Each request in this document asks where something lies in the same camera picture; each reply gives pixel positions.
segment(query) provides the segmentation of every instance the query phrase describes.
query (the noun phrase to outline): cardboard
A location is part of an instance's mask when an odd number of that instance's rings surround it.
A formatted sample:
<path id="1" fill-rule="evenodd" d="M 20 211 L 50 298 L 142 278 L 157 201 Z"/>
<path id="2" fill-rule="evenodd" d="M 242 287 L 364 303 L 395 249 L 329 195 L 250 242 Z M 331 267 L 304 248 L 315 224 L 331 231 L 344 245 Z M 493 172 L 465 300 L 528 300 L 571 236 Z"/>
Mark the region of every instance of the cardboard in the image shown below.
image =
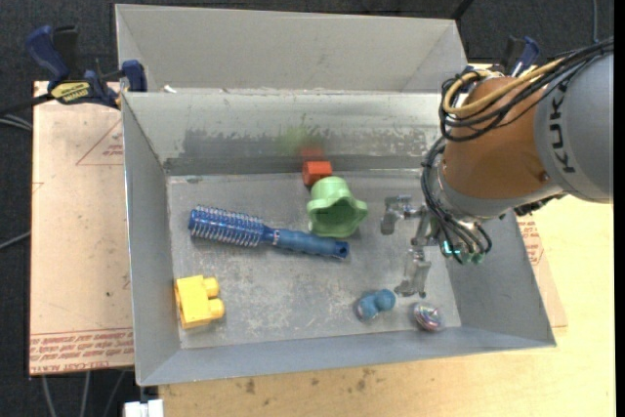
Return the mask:
<path id="1" fill-rule="evenodd" d="M 33 126 L 29 373 L 131 366 L 120 112 L 50 102 Z"/>

